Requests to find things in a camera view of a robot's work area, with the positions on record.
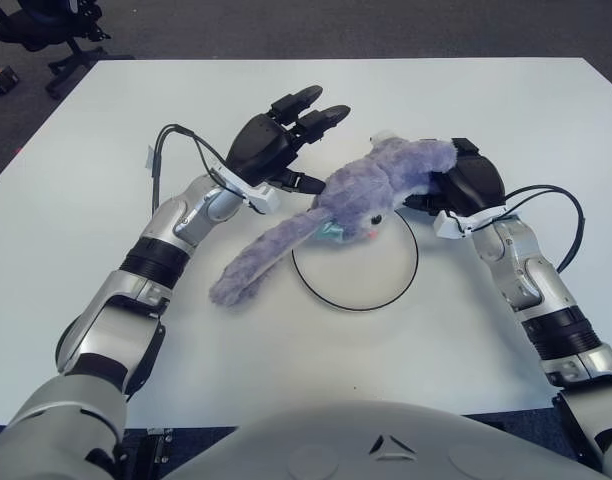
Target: plush ear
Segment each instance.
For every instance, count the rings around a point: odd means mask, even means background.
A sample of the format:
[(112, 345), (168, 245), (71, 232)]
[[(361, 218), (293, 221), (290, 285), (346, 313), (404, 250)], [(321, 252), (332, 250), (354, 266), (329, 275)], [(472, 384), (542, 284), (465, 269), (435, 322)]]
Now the plush ear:
[(217, 305), (231, 306), (254, 296), (267, 272), (331, 218), (329, 210), (315, 208), (266, 231), (224, 269), (210, 289), (210, 299)]

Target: office chair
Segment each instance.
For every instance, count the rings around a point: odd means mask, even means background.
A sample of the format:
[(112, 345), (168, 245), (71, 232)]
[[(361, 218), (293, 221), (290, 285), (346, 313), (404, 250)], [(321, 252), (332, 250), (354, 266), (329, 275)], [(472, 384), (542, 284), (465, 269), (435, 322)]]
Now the office chair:
[(110, 38), (97, 25), (102, 11), (96, 0), (18, 0), (22, 7), (6, 15), (0, 8), (0, 41), (18, 43), (29, 52), (48, 45), (66, 43), (72, 50), (69, 57), (48, 64), (55, 78), (46, 85), (48, 94), (61, 98), (57, 87), (70, 77), (79, 66), (90, 70), (98, 60), (134, 60), (131, 55), (109, 55), (103, 48), (83, 51), (75, 37), (92, 42)]

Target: chair leg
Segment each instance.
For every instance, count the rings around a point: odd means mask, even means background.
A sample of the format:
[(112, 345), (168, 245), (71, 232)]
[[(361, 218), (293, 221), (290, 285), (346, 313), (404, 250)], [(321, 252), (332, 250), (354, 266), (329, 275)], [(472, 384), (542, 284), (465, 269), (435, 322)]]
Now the chair leg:
[(52, 79), (48, 85), (46, 85), (46, 91), (48, 95), (50, 95), (55, 100), (59, 100), (61, 98), (61, 94), (56, 90), (59, 85), (64, 83), (68, 77), (70, 77), (75, 70), (79, 67), (79, 63), (72, 62), (69, 65), (66, 65), (59, 74)]
[(135, 60), (135, 57), (132, 55), (109, 55), (103, 47), (84, 51), (73, 38), (69, 39), (66, 43), (68, 43), (73, 54), (68, 58), (48, 64), (48, 68), (53, 72), (55, 78), (46, 85), (46, 91), (52, 98), (57, 100), (61, 98), (57, 87), (64, 83), (80, 65), (86, 68), (86, 70), (90, 70), (99, 60)]
[(66, 65), (73, 62), (74, 60), (75, 56), (71, 55), (67, 58), (64, 58), (63, 60), (59, 60), (58, 62), (49, 63), (48, 68), (50, 68), (50, 71), (53, 72), (53, 75), (59, 75), (59, 72), (61, 72), (62, 68), (64, 68)]

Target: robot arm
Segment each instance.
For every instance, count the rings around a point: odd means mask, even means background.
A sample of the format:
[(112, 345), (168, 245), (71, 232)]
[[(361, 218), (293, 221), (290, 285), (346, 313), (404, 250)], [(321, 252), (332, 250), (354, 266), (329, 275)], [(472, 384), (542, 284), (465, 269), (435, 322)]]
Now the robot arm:
[[(59, 340), (60, 375), (42, 385), (0, 434), (0, 479), (118, 476), (126, 396), (150, 375), (165, 335), (160, 318), (195, 249), (244, 202), (272, 212), (277, 199), (265, 182), (299, 192), (319, 185), (303, 174), (295, 174), (294, 184), (283, 180), (297, 150), (350, 111), (339, 106), (299, 118), (321, 92), (310, 87), (273, 104), (242, 129), (211, 175), (157, 209), (122, 265)], [(284, 127), (293, 122), (293, 129)], [(179, 126), (177, 131), (194, 135)]]
[(549, 382), (562, 388), (553, 403), (580, 460), (612, 477), (612, 349), (597, 337), (530, 227), (504, 215), (504, 186), (492, 163), (468, 140), (454, 143), (455, 169), (435, 177), (441, 195), (409, 197), (406, 204), (437, 215), (439, 236), (472, 236)]

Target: plush rabbit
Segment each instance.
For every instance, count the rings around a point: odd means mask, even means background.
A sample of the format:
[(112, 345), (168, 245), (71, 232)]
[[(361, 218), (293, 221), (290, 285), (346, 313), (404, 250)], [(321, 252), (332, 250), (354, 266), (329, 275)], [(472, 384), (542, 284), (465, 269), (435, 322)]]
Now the plush rabbit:
[(431, 172), (446, 172), (456, 162), (450, 142), (398, 137), (372, 141), (368, 155), (328, 177), (308, 211), (266, 231), (226, 267), (210, 289), (214, 303), (230, 306), (254, 296), (272, 267), (313, 234), (337, 242), (373, 238), (406, 197), (428, 193)]

